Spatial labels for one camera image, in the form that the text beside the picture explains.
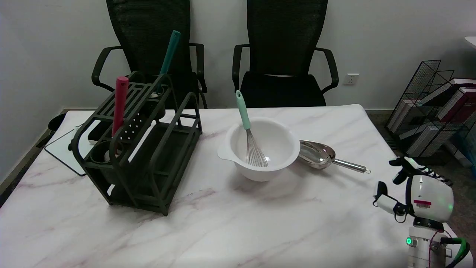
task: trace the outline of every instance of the black trash bin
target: black trash bin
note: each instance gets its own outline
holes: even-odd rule
[[[43,146],[45,146],[49,141],[50,139],[53,137],[53,135],[56,133],[56,131],[58,130],[58,128],[60,127],[61,123],[63,123],[63,120],[64,120],[64,117],[66,116],[65,113],[62,113],[58,116],[55,116],[49,123],[48,123],[48,130],[50,131],[50,133],[48,134],[48,136],[46,138],[44,138],[43,140],[41,140],[37,145],[36,147],[37,148],[43,148]]]

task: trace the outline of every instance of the dark green metal rack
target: dark green metal rack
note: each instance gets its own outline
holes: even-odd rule
[[[151,93],[158,88],[163,94],[151,99]],[[174,98],[175,115],[170,123],[162,123],[165,100],[169,97]],[[195,115],[183,113],[190,101],[195,104]],[[178,107],[172,81],[166,74],[152,84],[131,82],[124,124],[111,137],[113,118],[114,94],[111,94],[75,134],[72,140],[75,158],[110,205],[129,206],[167,216],[172,198],[203,133],[197,96],[189,93]],[[192,126],[184,126],[181,118],[191,118],[194,122]],[[82,158],[79,138],[96,120],[102,129],[107,130]],[[129,162],[128,158],[152,120],[157,124]],[[105,160],[105,153],[109,154],[110,161]]]

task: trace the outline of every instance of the white robot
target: white robot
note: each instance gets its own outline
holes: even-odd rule
[[[443,223],[449,220],[453,211],[453,184],[409,157],[398,157],[388,163],[402,167],[393,183],[398,185],[407,181],[405,204],[389,196],[387,185],[378,182],[373,205],[393,214],[396,221],[397,216],[405,216],[406,219],[408,214],[415,218],[407,238],[407,266],[453,268],[468,254],[470,248],[463,238],[450,238],[444,234]],[[448,244],[461,246],[454,261],[446,266],[446,257],[452,254],[451,249],[446,247]]]

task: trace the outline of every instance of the teal utensil handle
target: teal utensil handle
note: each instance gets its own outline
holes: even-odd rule
[[[251,128],[251,124],[249,123],[248,111],[246,110],[245,99],[243,99],[243,95],[241,91],[237,90],[237,104],[239,115],[241,115],[241,121],[243,121],[243,128],[248,130]]]
[[[169,71],[170,63],[175,54],[175,50],[179,45],[180,32],[174,30],[170,36],[169,46],[167,47],[167,52],[165,53],[164,62],[162,63],[162,68],[160,69],[160,74],[165,74]],[[159,93],[160,85],[157,85],[157,94]]]

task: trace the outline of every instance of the whisk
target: whisk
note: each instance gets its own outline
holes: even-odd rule
[[[239,90],[237,90],[236,95],[241,121],[243,121],[243,128],[246,130],[246,164],[267,167],[268,162],[266,161],[265,155],[258,144],[256,144],[256,140],[251,133],[251,124],[249,122],[248,112],[246,111],[245,99],[243,99],[243,95]]]

